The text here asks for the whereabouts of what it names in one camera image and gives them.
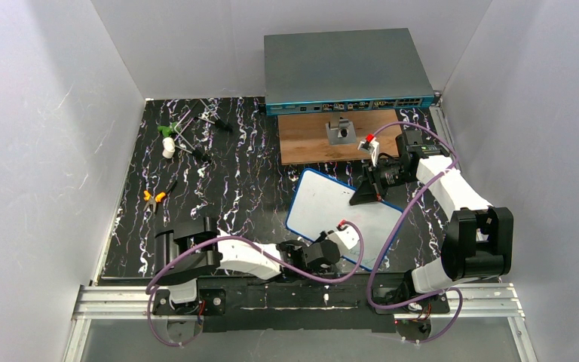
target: pliers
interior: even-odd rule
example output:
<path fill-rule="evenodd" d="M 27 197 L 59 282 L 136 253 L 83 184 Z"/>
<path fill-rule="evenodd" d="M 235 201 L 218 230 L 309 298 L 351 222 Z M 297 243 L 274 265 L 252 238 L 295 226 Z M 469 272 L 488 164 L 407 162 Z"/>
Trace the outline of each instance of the pliers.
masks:
<path fill-rule="evenodd" d="M 167 196 L 167 194 L 169 194 L 172 189 L 174 189 L 174 186 L 176 186 L 176 180 L 174 180 L 174 183 L 172 183 L 172 186 L 170 186 L 165 192 L 161 192 L 156 196 L 152 196 L 152 194 L 148 191 L 148 190 L 144 190 L 143 191 L 143 200 L 147 201 L 145 207 L 143 208 L 143 212 L 145 213 L 148 209 L 150 209 L 150 211 L 152 213 L 156 213 L 156 207 L 158 205 L 158 203 L 160 203 L 161 201 L 163 201 L 163 199 L 165 198 L 165 196 Z"/>

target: blue edge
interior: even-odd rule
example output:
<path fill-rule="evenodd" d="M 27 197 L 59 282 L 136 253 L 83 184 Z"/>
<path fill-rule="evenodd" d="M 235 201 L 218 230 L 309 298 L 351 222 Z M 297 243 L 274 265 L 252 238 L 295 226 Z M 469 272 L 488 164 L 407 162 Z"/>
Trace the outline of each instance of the blue edge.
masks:
<path fill-rule="evenodd" d="M 316 170 L 313 169 L 313 168 L 306 168 L 306 169 L 303 170 L 303 172 L 301 173 L 301 177 L 299 178 L 299 184 L 296 186 L 296 189 L 298 189 L 299 187 L 301 187 L 301 181 L 303 180 L 303 175 L 305 175 L 306 172 L 318 173 L 319 175 L 324 176 L 324 177 L 327 177 L 328 179 L 330 179 L 330 180 L 332 180 L 332 181 L 335 181 L 335 182 L 337 182 L 337 183 L 339 183 L 339 184 L 347 187 L 347 188 L 350 189 L 350 190 L 356 191 L 355 188 L 349 186 L 347 183 L 342 183 L 342 182 L 340 182 L 339 180 L 337 180 L 337 179 L 335 179 L 335 178 L 333 178 L 333 177 L 331 177 L 331 176 L 328 176 L 328 175 L 326 175 L 326 174 L 324 174 L 324 173 L 321 173 L 321 172 L 319 172 L 319 171 L 316 171 Z M 295 200 L 295 199 L 296 199 L 296 193 L 294 193 L 294 196 L 292 197 L 292 204 L 289 206 L 289 210 L 287 211 L 287 217 L 285 218 L 285 229 L 290 230 L 291 232 L 293 232 L 294 234 L 297 234 L 297 235 L 300 236 L 301 238 L 304 238 L 305 240 L 308 240 L 308 241 L 310 241 L 311 243 L 313 243 L 314 241 L 311 240 L 310 238 L 308 238 L 307 236 L 305 236 L 305 235 L 303 235 L 303 234 L 301 234 L 301 233 L 298 233 L 298 232 L 296 232 L 295 230 L 292 230 L 292 229 L 290 229 L 290 228 L 287 226 L 287 220 L 290 218 L 290 214 L 292 213 L 292 207 L 294 206 L 294 200 Z M 386 201 L 381 201 L 381 203 L 386 204 L 387 206 L 392 207 L 392 208 L 400 211 L 400 213 L 403 213 L 403 210 L 401 210 L 399 207 L 396 207 L 396 206 L 394 206 L 394 205 L 392 205 L 392 204 L 390 204 L 390 203 L 388 203 L 388 202 L 386 202 Z M 392 240 L 390 241 L 390 247 L 391 247 L 392 243 L 394 242 L 394 240 L 396 239 L 396 235 L 398 235 L 398 230 L 396 230 L 396 234 L 394 234 L 394 239 L 392 239 Z M 346 256 L 343 256 L 343 259 L 351 262 L 352 264 L 356 264 L 356 261 L 354 261 L 354 260 L 352 260 L 352 259 L 349 259 L 349 258 L 347 258 Z M 360 264 L 360 267 L 361 267 L 363 270 L 365 270 L 366 272 L 371 272 L 371 271 L 372 271 L 371 268 L 367 268 L 367 267 L 364 266 L 363 264 Z"/>

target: white cylinder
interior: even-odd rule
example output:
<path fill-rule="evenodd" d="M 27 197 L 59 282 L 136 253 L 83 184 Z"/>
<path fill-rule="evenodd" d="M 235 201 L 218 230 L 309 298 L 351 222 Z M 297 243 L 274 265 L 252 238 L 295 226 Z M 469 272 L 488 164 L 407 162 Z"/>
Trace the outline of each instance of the white cylinder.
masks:
<path fill-rule="evenodd" d="M 172 137 L 163 138 L 163 157 L 172 158 L 174 156 L 174 139 Z"/>

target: white board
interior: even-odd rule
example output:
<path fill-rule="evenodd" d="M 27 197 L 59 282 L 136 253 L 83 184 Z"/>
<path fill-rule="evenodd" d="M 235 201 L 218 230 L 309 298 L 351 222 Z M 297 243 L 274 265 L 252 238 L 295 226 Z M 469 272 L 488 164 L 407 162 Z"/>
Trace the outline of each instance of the white board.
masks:
<path fill-rule="evenodd" d="M 365 255 L 361 265 L 374 266 L 391 229 L 400 217 L 400 210 L 386 202 L 351 206 L 349 199 L 355 189 L 318 171 L 306 168 L 296 187 L 285 226 L 309 241 L 320 232 L 333 230 L 341 220 L 356 224 L 365 241 Z M 358 259 L 358 245 L 345 255 L 350 261 Z"/>

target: table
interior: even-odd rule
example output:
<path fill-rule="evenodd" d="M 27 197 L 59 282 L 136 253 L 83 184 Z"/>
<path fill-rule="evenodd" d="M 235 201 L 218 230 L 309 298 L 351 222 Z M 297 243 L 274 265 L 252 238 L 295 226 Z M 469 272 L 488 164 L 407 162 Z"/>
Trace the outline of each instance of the table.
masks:
<path fill-rule="evenodd" d="M 100 267 L 99 285 L 145 285 L 155 273 L 155 230 L 202 216 L 219 217 L 219 227 L 260 243 L 277 243 L 296 235 L 285 229 L 293 190 L 306 167 L 319 170 L 351 186 L 362 176 L 361 161 L 283 166 L 280 163 L 275 117 L 258 112 L 260 97 L 203 100 L 229 122 L 234 133 L 203 121 L 193 122 L 185 135 L 212 155 L 211 164 L 198 164 L 190 155 L 173 160 L 162 157 L 159 125 L 203 112 L 195 100 L 153 100 L 146 103 L 109 246 Z M 434 129 L 429 109 L 395 111 L 400 121 L 413 121 Z M 158 205 L 155 215 L 143 212 L 143 190 L 163 191 L 175 179 L 176 188 Z M 393 188 L 387 201 L 405 207 L 421 184 Z M 404 223 L 381 270 L 405 272 L 436 259 L 447 218 L 427 193 Z"/>

